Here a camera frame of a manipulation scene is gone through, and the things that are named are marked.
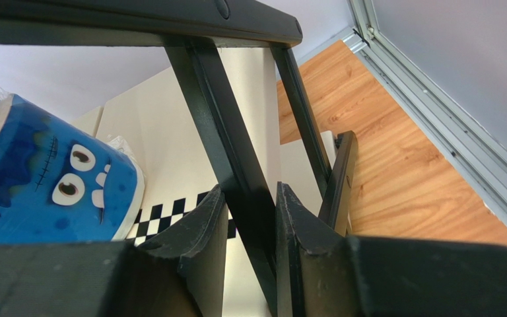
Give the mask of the blue-wrapped paper roll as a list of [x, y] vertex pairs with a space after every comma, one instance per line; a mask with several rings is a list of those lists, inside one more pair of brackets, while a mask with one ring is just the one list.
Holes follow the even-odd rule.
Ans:
[[0, 244], [123, 240], [143, 192], [125, 153], [17, 94], [0, 96]]

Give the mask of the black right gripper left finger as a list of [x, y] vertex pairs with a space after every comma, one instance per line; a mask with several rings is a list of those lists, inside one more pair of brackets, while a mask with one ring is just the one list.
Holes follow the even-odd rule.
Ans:
[[220, 316], [227, 224], [215, 186], [140, 245], [0, 245], [0, 316]]

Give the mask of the white plastic-wrapped paper roll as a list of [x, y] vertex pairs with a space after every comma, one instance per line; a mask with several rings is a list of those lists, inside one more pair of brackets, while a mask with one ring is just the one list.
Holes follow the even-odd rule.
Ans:
[[138, 164], [132, 148], [129, 146], [127, 140], [120, 136], [109, 135], [109, 139], [105, 141], [105, 144], [112, 149], [112, 156], [125, 164], [130, 164], [134, 169], [141, 170]]

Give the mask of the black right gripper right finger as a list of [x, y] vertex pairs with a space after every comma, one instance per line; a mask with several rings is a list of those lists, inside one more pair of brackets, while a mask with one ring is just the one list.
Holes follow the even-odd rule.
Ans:
[[279, 316], [507, 316], [507, 247], [337, 234], [277, 185]]

